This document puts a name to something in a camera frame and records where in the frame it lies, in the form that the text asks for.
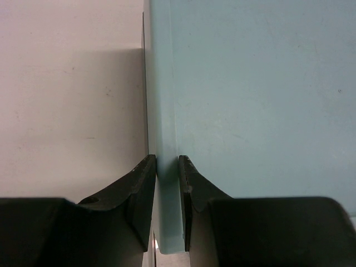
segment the hole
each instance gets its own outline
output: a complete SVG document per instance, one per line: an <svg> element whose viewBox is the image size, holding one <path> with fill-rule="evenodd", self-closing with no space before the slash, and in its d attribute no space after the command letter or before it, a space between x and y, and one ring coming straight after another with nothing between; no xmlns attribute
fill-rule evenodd
<svg viewBox="0 0 356 267"><path fill-rule="evenodd" d="M98 199L97 197L90 196L90 197L86 197L85 199L83 199L82 201L80 201L79 204L92 204L92 203L98 202L99 200L100 200L100 199Z"/></svg>

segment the light blue panel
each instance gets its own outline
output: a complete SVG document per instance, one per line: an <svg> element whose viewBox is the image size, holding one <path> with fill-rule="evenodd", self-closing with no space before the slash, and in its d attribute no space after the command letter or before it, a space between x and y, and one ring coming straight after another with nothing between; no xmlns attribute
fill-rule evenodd
<svg viewBox="0 0 356 267"><path fill-rule="evenodd" d="M156 87L166 98L155 100L169 106L176 147L153 137L172 152L170 162L188 155L234 197L330 196L355 214L356 1L151 4L153 30L171 33L155 40L155 57L167 56L155 77L172 72L169 86ZM181 220L173 206L162 217ZM160 229L181 238L174 227Z"/></svg>
<svg viewBox="0 0 356 267"><path fill-rule="evenodd" d="M153 228L163 254L184 251L177 170L173 54L169 1L145 1L149 153L157 156Z"/></svg>

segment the white wall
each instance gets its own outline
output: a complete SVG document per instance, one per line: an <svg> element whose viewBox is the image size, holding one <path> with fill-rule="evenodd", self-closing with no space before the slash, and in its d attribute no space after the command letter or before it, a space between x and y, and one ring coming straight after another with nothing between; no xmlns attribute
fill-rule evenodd
<svg viewBox="0 0 356 267"><path fill-rule="evenodd" d="M0 197L80 201L145 156L142 9L0 1Z"/></svg>

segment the beige wall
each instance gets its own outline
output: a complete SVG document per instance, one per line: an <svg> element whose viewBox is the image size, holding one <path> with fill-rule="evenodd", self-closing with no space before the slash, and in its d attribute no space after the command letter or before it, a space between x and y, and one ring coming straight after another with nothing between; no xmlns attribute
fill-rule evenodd
<svg viewBox="0 0 356 267"><path fill-rule="evenodd" d="M142 0L0 1L0 196L80 201L145 155Z"/></svg>

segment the black plastic part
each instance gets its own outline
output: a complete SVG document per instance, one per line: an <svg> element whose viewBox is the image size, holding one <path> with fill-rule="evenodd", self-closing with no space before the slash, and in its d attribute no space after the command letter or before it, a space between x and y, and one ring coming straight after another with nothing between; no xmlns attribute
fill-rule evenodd
<svg viewBox="0 0 356 267"><path fill-rule="evenodd" d="M0 199L0 266L142 266L156 157L79 204Z"/></svg>
<svg viewBox="0 0 356 267"><path fill-rule="evenodd" d="M233 199L180 156L186 250L197 266L356 266L356 233L327 197Z"/></svg>

